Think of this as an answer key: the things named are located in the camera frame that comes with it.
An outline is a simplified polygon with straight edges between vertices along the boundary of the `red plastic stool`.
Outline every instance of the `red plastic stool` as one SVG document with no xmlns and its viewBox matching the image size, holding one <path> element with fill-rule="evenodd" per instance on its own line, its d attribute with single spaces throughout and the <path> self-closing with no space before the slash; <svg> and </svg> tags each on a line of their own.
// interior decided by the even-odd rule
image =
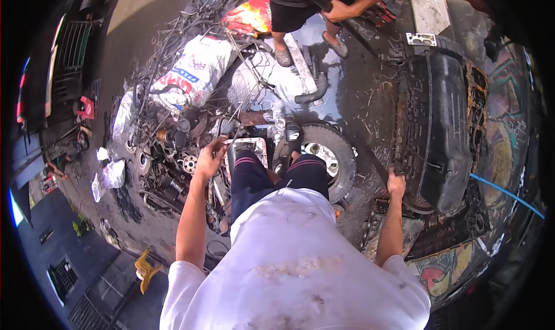
<svg viewBox="0 0 555 330">
<path fill-rule="evenodd" d="M 85 104 L 85 111 L 77 111 L 82 118 L 94 119 L 94 102 L 87 97 L 81 97 L 81 102 Z"/>
</svg>

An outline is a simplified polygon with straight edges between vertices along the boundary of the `man's left hand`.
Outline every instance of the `man's left hand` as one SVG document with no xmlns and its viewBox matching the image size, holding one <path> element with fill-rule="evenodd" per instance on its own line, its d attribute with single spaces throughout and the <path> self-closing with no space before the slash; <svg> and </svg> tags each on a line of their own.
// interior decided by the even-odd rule
<svg viewBox="0 0 555 330">
<path fill-rule="evenodd" d="M 345 5 L 339 0 L 332 0 L 331 5 L 333 6 L 331 11 L 322 12 L 322 14 L 332 23 L 344 21 L 347 18 L 356 16 L 349 5 Z"/>
</svg>

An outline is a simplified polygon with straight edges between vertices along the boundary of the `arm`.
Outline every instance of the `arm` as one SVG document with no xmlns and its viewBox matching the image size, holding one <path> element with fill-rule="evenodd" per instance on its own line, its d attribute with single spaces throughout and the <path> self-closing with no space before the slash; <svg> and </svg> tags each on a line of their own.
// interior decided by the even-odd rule
<svg viewBox="0 0 555 330">
<path fill-rule="evenodd" d="M 405 176 L 396 176 L 393 168 L 390 168 L 387 180 L 387 190 L 390 194 L 389 208 L 378 239 L 378 251 L 375 259 L 379 267 L 382 267 L 391 256 L 401 255 L 403 251 L 401 203 L 405 186 Z"/>
<path fill-rule="evenodd" d="M 213 157 L 212 152 L 218 143 L 224 141 L 220 138 L 212 141 L 200 151 L 197 169 L 189 185 L 189 194 L 181 213 L 177 236 L 175 238 L 175 259 L 188 261 L 199 269 L 204 266 L 204 250 L 206 246 L 206 200 L 204 188 L 208 181 L 218 171 L 224 157 L 226 146 Z"/>
<path fill-rule="evenodd" d="M 364 10 L 375 5 L 382 0 L 356 0 L 353 5 L 345 5 L 339 0 L 332 0 L 333 8 L 329 12 L 322 14 L 333 23 L 344 21 L 347 18 L 360 16 Z"/>
<path fill-rule="evenodd" d="M 52 169 L 54 169 L 54 171 L 52 171 L 56 176 L 60 176 L 62 178 L 62 180 L 66 180 L 68 177 L 66 174 L 64 174 L 59 168 L 58 166 L 56 166 L 56 164 L 54 164 L 52 161 L 48 162 L 48 166 L 52 167 Z"/>
</svg>

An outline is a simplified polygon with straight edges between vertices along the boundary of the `white plastic bag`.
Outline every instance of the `white plastic bag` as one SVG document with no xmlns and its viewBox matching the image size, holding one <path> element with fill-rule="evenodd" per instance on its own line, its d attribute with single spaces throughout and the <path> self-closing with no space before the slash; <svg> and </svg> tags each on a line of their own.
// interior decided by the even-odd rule
<svg viewBox="0 0 555 330">
<path fill-rule="evenodd" d="M 142 85 L 137 85 L 137 92 L 142 90 Z M 112 140 L 121 144 L 127 142 L 129 134 L 132 132 L 129 125 L 131 123 L 131 112 L 133 110 L 133 88 L 131 88 L 123 95 L 119 103 L 118 113 L 115 116 L 114 126 L 112 127 Z"/>
<path fill-rule="evenodd" d="M 97 160 L 102 161 L 108 159 L 108 150 L 104 147 L 98 147 Z"/>
<path fill-rule="evenodd" d="M 152 84 L 150 90 L 163 90 L 170 84 L 179 88 L 153 94 L 154 101 L 164 105 L 174 116 L 178 116 L 184 106 L 204 106 L 236 57 L 229 41 L 198 35 L 187 42 L 173 68 Z"/>
<path fill-rule="evenodd" d="M 93 191 L 94 201 L 99 202 L 106 189 L 120 188 L 125 183 L 125 161 L 118 160 L 108 163 L 99 175 L 94 175 L 90 188 Z"/>
</svg>

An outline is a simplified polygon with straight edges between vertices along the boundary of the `red bag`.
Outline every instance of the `red bag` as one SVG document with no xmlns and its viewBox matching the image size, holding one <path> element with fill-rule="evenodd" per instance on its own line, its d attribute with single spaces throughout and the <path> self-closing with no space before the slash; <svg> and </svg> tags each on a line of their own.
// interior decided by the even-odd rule
<svg viewBox="0 0 555 330">
<path fill-rule="evenodd" d="M 272 31 L 270 0 L 249 0 L 226 13 L 221 23 L 239 34 L 267 34 Z"/>
</svg>

